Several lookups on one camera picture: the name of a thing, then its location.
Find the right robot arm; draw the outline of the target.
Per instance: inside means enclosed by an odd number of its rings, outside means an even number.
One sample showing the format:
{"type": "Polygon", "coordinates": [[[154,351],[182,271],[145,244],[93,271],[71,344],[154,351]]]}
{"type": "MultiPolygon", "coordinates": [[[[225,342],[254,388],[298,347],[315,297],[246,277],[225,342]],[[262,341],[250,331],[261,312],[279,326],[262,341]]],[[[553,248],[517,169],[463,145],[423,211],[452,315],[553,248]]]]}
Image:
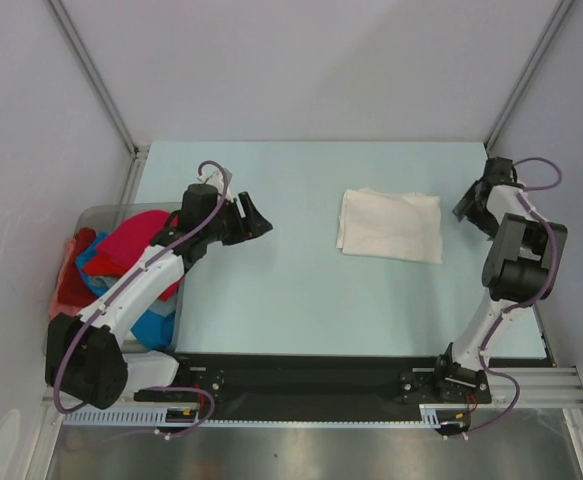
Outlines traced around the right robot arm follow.
{"type": "Polygon", "coordinates": [[[533,189],[516,168],[544,158],[515,162],[494,157],[453,209],[486,234],[491,246],[483,265],[484,296],[462,335],[436,360],[432,388],[445,403],[489,396],[490,348],[520,312],[546,299],[555,284],[568,230],[548,221],[531,204],[533,189]]]}

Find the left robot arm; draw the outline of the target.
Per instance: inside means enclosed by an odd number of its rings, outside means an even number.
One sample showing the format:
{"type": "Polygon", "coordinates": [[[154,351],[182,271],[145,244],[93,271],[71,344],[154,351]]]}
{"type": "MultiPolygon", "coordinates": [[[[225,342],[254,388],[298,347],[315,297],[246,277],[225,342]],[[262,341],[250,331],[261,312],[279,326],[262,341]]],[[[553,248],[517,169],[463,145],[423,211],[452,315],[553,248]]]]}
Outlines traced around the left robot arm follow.
{"type": "Polygon", "coordinates": [[[172,355],[152,349],[125,353],[125,337],[171,285],[183,278],[206,254],[209,245],[232,246],[259,238],[273,226],[241,192],[229,200],[209,184],[192,184],[178,210],[153,231],[135,264],[93,303],[49,324],[45,380],[56,408],[69,413],[61,397],[80,407],[104,410],[121,396],[159,389],[168,398],[185,397],[192,376],[172,355]]]}

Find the white t-shirt with red print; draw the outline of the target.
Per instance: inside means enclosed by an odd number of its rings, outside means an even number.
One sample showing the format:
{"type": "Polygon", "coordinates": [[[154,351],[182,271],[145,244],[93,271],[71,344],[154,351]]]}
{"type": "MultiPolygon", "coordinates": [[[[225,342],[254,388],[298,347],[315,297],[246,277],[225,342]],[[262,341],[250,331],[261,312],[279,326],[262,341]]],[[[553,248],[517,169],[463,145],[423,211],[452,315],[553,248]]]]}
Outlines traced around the white t-shirt with red print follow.
{"type": "Polygon", "coordinates": [[[345,255],[440,264],[440,198],[348,189],[342,198],[336,248],[345,255]]]}

